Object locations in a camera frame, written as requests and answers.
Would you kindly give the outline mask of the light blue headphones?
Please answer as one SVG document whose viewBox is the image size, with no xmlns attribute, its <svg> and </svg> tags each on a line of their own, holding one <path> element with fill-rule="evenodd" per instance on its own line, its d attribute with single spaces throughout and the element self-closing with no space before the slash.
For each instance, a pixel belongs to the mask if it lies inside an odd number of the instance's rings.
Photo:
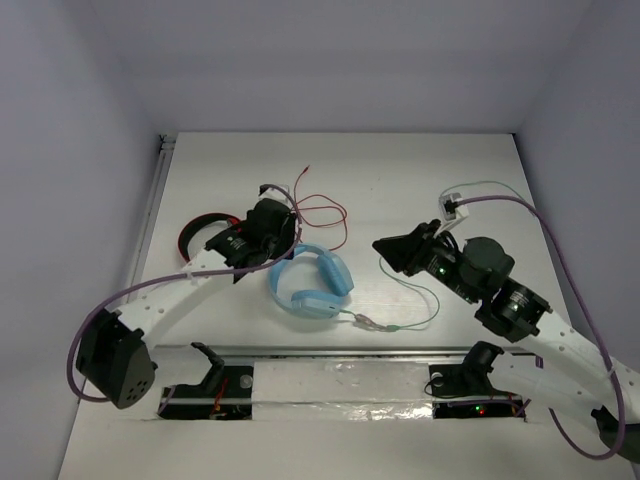
<svg viewBox="0 0 640 480">
<path fill-rule="evenodd" d="M 317 320 L 339 315 L 354 289 L 344 260 L 311 243 L 300 243 L 290 259 L 271 267 L 267 285 L 280 309 L 299 318 Z"/>
</svg>

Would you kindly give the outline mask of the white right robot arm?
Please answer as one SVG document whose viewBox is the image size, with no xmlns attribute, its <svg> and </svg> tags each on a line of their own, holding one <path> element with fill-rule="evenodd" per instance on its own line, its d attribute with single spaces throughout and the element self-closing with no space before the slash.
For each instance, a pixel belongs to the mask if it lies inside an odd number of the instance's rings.
<svg viewBox="0 0 640 480">
<path fill-rule="evenodd" d="M 373 242 L 397 273 L 430 274 L 469 304 L 484 328 L 545 361 L 519 367 L 502 347 L 476 342 L 459 364 L 431 368 L 426 390 L 442 400 L 519 394 L 596 433 L 603 458 L 639 460 L 639 374 L 574 330 L 543 297 L 512 279 L 514 259 L 488 237 L 458 245 L 440 221 Z"/>
</svg>

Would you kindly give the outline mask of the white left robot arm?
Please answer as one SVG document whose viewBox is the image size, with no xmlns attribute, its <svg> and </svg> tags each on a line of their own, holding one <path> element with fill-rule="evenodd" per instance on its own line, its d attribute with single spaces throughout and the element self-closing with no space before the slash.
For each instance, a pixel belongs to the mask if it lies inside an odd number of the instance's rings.
<svg viewBox="0 0 640 480">
<path fill-rule="evenodd" d="M 132 286 L 137 298 L 115 310 L 108 301 L 96 307 L 74 338 L 68 372 L 80 373 L 99 391 L 95 402 L 131 407 L 155 380 L 151 351 L 159 340 L 213 294 L 290 257 L 299 236 L 288 206 L 260 200 L 179 272 Z"/>
</svg>

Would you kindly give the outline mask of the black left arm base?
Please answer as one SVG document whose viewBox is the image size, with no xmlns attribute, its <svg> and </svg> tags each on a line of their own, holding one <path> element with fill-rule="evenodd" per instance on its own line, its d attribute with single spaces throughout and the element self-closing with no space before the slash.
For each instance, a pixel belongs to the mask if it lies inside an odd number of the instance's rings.
<svg viewBox="0 0 640 480">
<path fill-rule="evenodd" d="M 197 383 L 166 387 L 161 394 L 157 415 L 164 420 L 251 420 L 253 409 L 254 365 L 227 364 L 209 346 L 192 342 L 203 354 L 209 368 Z"/>
</svg>

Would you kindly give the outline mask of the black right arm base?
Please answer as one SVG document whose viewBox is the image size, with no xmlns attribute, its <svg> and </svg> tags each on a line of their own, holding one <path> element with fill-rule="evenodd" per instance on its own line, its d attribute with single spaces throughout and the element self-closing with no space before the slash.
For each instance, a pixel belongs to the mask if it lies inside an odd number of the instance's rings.
<svg viewBox="0 0 640 480">
<path fill-rule="evenodd" d="M 435 419 L 526 419 L 528 400 L 494 388 L 489 381 L 493 362 L 504 350 L 488 342 L 477 342 L 458 364 L 429 367 L 424 393 L 435 401 Z"/>
</svg>

